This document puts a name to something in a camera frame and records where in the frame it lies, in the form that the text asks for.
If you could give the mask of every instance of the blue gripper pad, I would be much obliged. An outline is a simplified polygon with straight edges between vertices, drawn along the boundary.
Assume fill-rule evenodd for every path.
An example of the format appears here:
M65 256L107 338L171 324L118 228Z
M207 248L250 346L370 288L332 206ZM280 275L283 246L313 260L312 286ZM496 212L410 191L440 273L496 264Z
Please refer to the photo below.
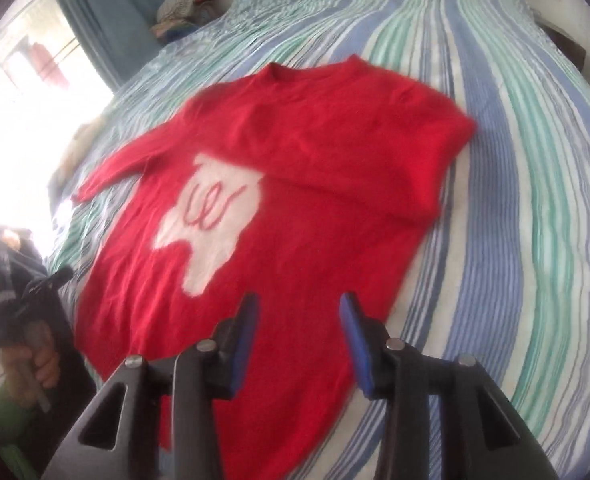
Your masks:
M360 312L353 302L352 294L342 294L339 301L339 318L353 359L353 370L357 384L364 396L371 398L375 393L373 361L360 323Z
M239 307L237 318L241 322L239 341L235 348L232 362L232 377L230 389L233 397L242 386L248 367L248 359L251 355L253 337L259 318L259 297L256 294L246 294Z

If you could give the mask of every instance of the red squiggle design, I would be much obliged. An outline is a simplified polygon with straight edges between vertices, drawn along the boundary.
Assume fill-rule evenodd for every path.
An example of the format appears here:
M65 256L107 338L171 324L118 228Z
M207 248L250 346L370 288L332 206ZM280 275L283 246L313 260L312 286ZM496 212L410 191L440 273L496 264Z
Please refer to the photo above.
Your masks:
M245 192L247 186L242 186L235 192L230 194L230 196L227 197L226 202L224 202L224 206L222 207L219 215L217 215L217 217L215 217L215 219L213 219L213 221L211 221L210 223L206 223L206 218L208 218L208 215L210 215L213 209L215 208L217 199L219 198L221 191L224 189L224 185L221 181L219 181L217 184L213 184L206 193L204 201L201 203L201 209L198 215L194 219L190 219L188 218L188 212L191 210L191 205L193 204L195 193L197 193L199 187L200 185L196 184L195 187L191 189L191 195L188 197L188 203L186 205L184 213L184 224L187 226L198 226L199 229L202 231L210 231L221 222L221 219L224 218L224 215L226 214L226 211L233 202L233 200L235 200L239 195Z

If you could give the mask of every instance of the person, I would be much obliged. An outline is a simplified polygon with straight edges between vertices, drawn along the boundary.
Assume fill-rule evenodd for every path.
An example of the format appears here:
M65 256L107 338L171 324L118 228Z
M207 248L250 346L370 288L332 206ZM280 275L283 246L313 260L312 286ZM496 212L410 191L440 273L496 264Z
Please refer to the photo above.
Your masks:
M44 346L33 351L25 345L0 350L4 382L0 387L0 456L18 480L38 480L39 476L15 444L34 416L37 398L19 372L19 362L30 360L35 378L46 390L57 386L60 378L59 354L49 326L41 322Z

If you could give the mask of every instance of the red sweater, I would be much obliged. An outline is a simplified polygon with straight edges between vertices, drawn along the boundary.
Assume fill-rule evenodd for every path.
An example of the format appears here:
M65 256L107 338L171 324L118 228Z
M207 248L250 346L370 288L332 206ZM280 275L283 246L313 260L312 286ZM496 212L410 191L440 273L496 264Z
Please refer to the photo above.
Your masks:
M217 429L227 478L281 480L353 384L340 295L387 318L473 130L447 97L358 57L205 89L78 192L141 174L81 295L78 347L107 378L128 354L181 352L256 291L245 384Z

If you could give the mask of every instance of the bed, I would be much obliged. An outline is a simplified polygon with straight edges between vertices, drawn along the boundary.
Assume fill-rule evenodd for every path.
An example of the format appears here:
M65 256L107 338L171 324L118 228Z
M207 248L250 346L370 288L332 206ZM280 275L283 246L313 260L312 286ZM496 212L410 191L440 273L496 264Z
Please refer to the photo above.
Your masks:
M136 186L131 178L73 207L66 197L106 156L213 83L270 61L307 68L351 54L427 83L478 122L448 171L443 213L406 275L389 332L424 354L477 356L560 477L584 478L590 87L522 0L235 0L222 18L165 47L115 95L64 188L48 264L75 269L63 291L71 323L92 263ZM354 393L289 480L372 478L383 415L382 403ZM438 433L434 417L434 478Z

